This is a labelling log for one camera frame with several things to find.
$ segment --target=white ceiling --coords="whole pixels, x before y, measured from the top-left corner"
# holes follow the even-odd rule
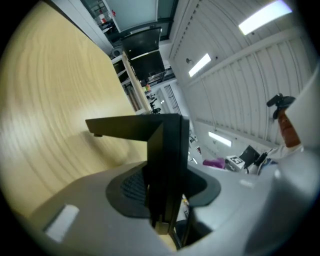
[[[173,43],[169,62],[186,98],[196,135],[212,156],[238,155],[251,144],[259,151],[281,144],[274,108],[277,93],[297,96],[317,56],[294,13],[244,36],[238,25],[266,0],[191,0]],[[190,78],[194,63],[212,61]],[[209,138],[216,131],[232,148]]]

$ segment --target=wooden table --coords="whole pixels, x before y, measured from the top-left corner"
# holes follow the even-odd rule
[[[0,61],[0,180],[11,207],[28,217],[80,177],[145,161],[145,142],[93,137],[85,123],[134,114],[109,57],[40,2]]]

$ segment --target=black monitor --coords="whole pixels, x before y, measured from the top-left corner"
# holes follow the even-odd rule
[[[130,63],[138,80],[147,79],[148,77],[165,72],[165,66],[158,50],[132,59]]]
[[[128,59],[159,49],[161,27],[147,29],[124,37],[121,42]]]
[[[255,160],[258,159],[260,154],[252,147],[248,146],[245,151],[239,156],[241,160],[245,162],[245,167],[248,168]]]

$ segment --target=black screen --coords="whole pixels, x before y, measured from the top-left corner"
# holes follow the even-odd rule
[[[260,154],[252,147],[248,146],[245,151],[239,156],[245,162],[245,166],[249,167],[255,160],[258,159]]]
[[[165,66],[158,50],[135,58],[130,62],[138,80],[147,79],[148,77],[165,72]]]
[[[131,60],[141,54],[159,49],[161,27],[151,28],[126,36],[121,40],[123,50]]]

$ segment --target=purple cloth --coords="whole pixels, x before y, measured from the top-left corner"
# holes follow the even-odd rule
[[[222,157],[218,157],[217,159],[213,159],[213,160],[204,160],[202,163],[204,166],[211,166],[211,167],[216,167],[216,168],[221,168],[224,169],[225,168],[225,159]]]

